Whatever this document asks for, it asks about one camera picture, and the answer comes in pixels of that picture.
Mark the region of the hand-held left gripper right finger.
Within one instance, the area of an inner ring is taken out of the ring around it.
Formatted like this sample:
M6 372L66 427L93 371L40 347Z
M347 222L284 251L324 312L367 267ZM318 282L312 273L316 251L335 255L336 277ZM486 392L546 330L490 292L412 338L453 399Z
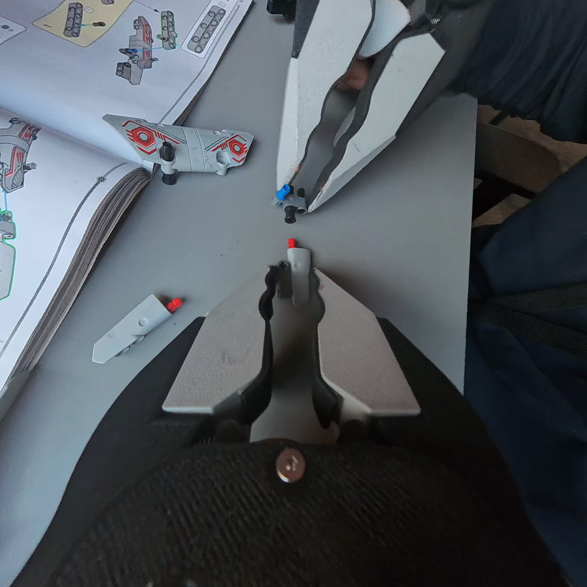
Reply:
M320 425L421 413L376 315L318 269L312 403Z

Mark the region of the person's right forearm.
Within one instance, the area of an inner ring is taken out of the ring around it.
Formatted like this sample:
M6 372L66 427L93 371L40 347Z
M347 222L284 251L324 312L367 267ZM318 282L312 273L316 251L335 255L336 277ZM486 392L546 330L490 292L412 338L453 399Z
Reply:
M586 1L495 1L452 88L586 143Z

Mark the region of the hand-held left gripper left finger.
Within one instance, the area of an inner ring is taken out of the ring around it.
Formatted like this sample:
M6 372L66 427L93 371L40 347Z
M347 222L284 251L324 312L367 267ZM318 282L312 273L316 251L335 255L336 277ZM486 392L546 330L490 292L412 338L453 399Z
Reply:
M275 271L261 271L205 317L163 402L180 415L260 415L271 399Z

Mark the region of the grey lego panel red pin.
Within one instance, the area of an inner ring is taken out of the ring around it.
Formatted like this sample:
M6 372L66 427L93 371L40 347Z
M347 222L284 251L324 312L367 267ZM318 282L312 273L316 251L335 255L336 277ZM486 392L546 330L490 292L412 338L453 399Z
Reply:
M92 362L105 364L126 353L170 319L183 304L180 297L163 302L155 294L151 294L94 344Z

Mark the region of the grey red-patterned lego panel assembly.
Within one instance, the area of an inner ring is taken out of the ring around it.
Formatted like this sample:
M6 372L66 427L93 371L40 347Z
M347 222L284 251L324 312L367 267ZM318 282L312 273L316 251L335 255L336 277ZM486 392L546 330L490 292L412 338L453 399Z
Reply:
M206 130L112 114L106 121L143 162L159 165L162 181L172 186L180 172L211 172L221 176L244 163L253 135L244 131Z

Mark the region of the person's dark blue clothing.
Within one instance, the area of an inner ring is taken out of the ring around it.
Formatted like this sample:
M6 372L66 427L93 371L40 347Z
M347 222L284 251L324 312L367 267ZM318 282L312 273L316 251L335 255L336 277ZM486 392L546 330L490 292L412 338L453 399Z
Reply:
M464 395L570 584L586 586L586 158L473 229Z

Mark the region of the person's right hand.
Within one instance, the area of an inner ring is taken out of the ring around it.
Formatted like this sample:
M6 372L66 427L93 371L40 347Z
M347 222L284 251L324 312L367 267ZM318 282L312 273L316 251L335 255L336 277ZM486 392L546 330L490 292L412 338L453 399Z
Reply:
M355 59L338 83L337 89L340 91L360 91L370 75L372 63L373 60L370 57Z

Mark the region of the lego connector with blue pin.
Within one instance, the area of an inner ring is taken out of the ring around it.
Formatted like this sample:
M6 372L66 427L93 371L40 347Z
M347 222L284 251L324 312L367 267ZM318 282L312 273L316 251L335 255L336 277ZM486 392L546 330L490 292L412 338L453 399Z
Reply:
M296 189L290 184L283 185L272 199L272 205L283 209L286 224L295 224L297 217L306 214L308 210L305 189Z

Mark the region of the grey lego panel with connector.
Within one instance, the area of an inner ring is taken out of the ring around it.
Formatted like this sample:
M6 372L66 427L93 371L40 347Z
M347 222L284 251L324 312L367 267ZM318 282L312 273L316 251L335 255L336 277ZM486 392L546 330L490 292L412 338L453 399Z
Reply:
M289 238L287 258L278 264L280 299L290 299L298 308L309 302L311 261L311 251L299 246L295 238Z

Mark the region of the lego instruction booklet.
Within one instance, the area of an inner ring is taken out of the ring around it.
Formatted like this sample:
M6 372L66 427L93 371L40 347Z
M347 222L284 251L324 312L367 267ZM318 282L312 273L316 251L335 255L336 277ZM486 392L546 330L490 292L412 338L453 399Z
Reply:
M252 1L1 1L1 417L159 165L106 114L174 126Z

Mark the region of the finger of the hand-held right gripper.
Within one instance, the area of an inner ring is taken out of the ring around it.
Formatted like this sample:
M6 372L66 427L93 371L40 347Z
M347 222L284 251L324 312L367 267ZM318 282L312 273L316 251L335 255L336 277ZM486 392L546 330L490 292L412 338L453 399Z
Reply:
M307 189L308 213L327 202L392 143L415 104L419 104L416 115L426 108L427 98L419 100L406 84L406 38L410 23L406 1L374 1L374 4L372 25L354 58L374 57L371 72L334 135L328 161L320 169L314 185ZM327 136L324 128L332 122L327 115L329 100L339 82L327 99L322 125L311 141L308 160L315 161L314 139L325 140Z
M294 36L276 161L276 188L294 184L375 16L374 1L295 1Z

